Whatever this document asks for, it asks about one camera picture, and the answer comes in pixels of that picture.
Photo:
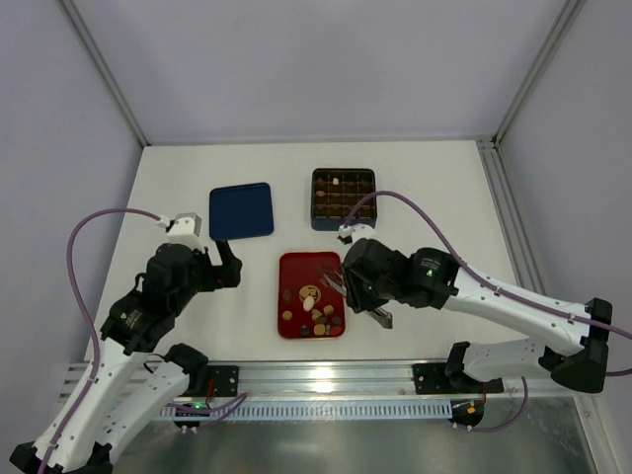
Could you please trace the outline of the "metal tongs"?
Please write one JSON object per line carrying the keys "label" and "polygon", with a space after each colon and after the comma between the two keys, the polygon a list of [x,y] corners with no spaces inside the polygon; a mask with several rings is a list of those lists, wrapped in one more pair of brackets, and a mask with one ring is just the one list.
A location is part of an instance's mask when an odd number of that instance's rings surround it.
{"label": "metal tongs", "polygon": [[345,300],[346,305],[354,314],[364,314],[381,326],[382,329],[393,329],[393,315],[383,307],[372,309],[362,309],[353,302],[351,294],[347,290],[344,275],[341,271],[335,271],[330,266],[323,266],[320,269],[320,279],[329,288],[337,291]]}

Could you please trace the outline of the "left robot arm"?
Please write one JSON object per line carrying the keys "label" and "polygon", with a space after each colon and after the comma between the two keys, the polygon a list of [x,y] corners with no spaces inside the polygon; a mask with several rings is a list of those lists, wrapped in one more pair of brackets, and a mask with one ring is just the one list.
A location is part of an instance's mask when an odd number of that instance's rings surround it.
{"label": "left robot arm", "polygon": [[205,249],[161,245],[142,282],[112,307],[79,385],[49,428],[19,444],[10,461],[24,473],[110,473],[131,441],[176,397],[206,389],[208,358],[186,344],[172,346],[149,379],[124,401],[119,394],[199,293],[234,288],[241,261],[216,244],[221,263]]}

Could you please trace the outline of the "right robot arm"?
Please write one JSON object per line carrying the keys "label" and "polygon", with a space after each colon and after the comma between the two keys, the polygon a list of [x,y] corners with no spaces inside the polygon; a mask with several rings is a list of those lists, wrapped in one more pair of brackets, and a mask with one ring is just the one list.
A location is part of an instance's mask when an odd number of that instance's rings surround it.
{"label": "right robot arm", "polygon": [[522,335],[504,343],[453,344],[445,363],[449,384],[474,393],[505,377],[550,377],[578,392],[602,391],[612,306],[594,298],[568,303],[481,275],[450,254],[422,248],[405,256],[374,239],[352,244],[342,263],[346,299],[356,312],[389,301],[473,315]]}

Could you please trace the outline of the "white oval chocolate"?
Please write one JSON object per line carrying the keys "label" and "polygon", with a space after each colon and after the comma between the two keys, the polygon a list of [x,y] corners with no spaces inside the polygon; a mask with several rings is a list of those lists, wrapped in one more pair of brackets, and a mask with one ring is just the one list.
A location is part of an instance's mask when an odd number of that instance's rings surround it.
{"label": "white oval chocolate", "polygon": [[303,310],[310,312],[315,306],[315,299],[312,296],[308,296],[303,300]]}

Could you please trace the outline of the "blue chocolate tin box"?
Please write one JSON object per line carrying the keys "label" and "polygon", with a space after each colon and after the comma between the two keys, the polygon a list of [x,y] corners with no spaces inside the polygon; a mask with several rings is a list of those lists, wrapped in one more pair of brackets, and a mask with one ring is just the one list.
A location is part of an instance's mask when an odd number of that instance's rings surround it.
{"label": "blue chocolate tin box", "polygon": [[[327,183],[319,185],[317,178]],[[338,185],[332,179],[340,179]],[[310,221],[314,231],[337,231],[354,206],[376,191],[375,174],[367,168],[317,168],[312,172]]]}

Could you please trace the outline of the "blue tin lid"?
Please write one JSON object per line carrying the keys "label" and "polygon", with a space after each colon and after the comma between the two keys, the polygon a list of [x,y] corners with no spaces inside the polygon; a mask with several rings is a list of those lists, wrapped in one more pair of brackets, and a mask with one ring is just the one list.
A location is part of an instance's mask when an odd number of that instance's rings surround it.
{"label": "blue tin lid", "polygon": [[209,193],[209,237],[231,241],[272,235],[272,190],[268,183],[215,188]]}

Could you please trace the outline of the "red lacquer tray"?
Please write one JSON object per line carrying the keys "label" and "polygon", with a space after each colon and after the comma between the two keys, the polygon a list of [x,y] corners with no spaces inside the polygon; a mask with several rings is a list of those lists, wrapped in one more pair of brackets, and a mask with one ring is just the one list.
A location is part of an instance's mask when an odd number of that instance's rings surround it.
{"label": "red lacquer tray", "polygon": [[339,275],[334,252],[294,252],[279,259],[277,332],[287,340],[326,340],[346,332],[344,297],[325,281]]}

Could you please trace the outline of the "aluminium front rail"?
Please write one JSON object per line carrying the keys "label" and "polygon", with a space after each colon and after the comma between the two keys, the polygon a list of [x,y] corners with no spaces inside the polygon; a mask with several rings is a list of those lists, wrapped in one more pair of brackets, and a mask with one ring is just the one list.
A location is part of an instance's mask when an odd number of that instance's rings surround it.
{"label": "aluminium front rail", "polygon": [[[342,361],[212,361],[209,364],[238,365],[240,367],[238,393],[250,396],[416,396],[411,366],[415,363],[442,362],[439,360],[387,359]],[[65,401],[78,384],[87,364],[71,363],[60,390],[59,401]],[[519,394],[519,377],[504,378],[505,391],[500,394]],[[529,378],[531,396],[582,396],[556,384],[549,378]],[[417,395],[426,398],[461,396]]]}

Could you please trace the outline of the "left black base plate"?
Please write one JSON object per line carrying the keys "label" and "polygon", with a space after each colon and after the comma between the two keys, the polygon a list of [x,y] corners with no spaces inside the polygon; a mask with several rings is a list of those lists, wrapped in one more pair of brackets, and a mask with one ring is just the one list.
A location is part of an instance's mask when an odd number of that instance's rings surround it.
{"label": "left black base plate", "polygon": [[208,364],[201,369],[196,385],[198,397],[236,397],[240,367],[238,365]]}

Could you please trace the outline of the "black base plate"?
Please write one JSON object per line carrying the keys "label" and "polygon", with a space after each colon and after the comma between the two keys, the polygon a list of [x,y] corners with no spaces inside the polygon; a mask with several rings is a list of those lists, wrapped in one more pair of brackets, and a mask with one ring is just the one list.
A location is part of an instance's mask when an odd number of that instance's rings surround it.
{"label": "black base plate", "polygon": [[489,382],[470,379],[451,380],[445,374],[445,362],[423,362],[411,366],[415,393],[417,395],[500,394],[505,386],[500,378]]}
{"label": "black base plate", "polygon": [[196,385],[198,397],[236,397],[240,367],[238,365],[208,364],[201,369]]}

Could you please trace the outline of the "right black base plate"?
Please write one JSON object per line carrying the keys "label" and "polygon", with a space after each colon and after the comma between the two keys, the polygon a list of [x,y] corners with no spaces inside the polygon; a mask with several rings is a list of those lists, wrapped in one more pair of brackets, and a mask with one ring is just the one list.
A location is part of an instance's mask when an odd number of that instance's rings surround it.
{"label": "right black base plate", "polygon": [[411,366],[415,393],[417,395],[500,394],[505,386],[500,378],[489,382],[470,379],[451,380],[445,374],[445,362],[423,362]]}

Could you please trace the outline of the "left aluminium frame post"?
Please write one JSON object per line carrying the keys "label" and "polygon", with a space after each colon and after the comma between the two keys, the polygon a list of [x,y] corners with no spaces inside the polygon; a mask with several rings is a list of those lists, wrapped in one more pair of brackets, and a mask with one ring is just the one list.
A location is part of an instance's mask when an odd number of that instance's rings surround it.
{"label": "left aluminium frame post", "polygon": [[106,61],[101,49],[99,48],[88,24],[78,8],[76,1],[59,0],[56,4],[69,24],[74,36],[77,38],[81,47],[87,54],[91,64],[95,68],[103,86],[107,93],[114,101],[120,116],[125,122],[130,133],[141,148],[150,145],[146,134],[137,120],[132,108],[125,97],[118,80],[108,62]]}

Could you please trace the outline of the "aluminium frame post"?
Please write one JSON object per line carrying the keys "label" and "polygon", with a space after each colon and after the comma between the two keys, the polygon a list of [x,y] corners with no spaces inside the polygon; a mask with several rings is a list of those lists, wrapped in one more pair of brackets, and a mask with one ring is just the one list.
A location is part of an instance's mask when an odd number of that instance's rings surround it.
{"label": "aluminium frame post", "polygon": [[118,80],[108,62],[106,61],[101,49],[99,48],[88,24],[78,8],[76,1],[59,0],[56,4],[69,24],[74,36],[77,38],[81,47],[87,54],[91,64],[95,68],[103,86],[107,93],[114,101],[120,116],[125,122],[130,133],[141,148],[150,145],[146,134],[137,120],[132,108],[125,97]]}
{"label": "aluminium frame post", "polygon": [[586,0],[567,0],[563,3],[493,136],[492,142],[496,148],[509,135],[586,3]]}

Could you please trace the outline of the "right aluminium frame post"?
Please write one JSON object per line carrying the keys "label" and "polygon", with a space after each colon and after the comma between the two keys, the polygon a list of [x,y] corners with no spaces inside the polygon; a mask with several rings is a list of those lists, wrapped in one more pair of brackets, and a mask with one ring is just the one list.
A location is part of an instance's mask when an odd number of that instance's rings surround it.
{"label": "right aluminium frame post", "polygon": [[509,135],[586,3],[586,0],[567,0],[563,3],[493,136],[492,142],[496,148]]}

